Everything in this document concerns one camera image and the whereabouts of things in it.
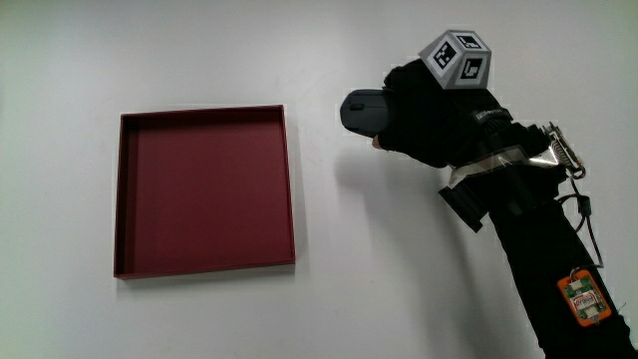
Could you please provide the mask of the person's right hand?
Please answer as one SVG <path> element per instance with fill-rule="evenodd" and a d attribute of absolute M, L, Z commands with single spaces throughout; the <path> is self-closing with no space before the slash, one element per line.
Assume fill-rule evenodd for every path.
<path fill-rule="evenodd" d="M 373 147 L 443 168 L 471 160 L 474 146 L 512 116 L 487 89 L 491 49 L 472 30 L 447 30 L 391 70 L 384 92 L 391 122 Z"/>

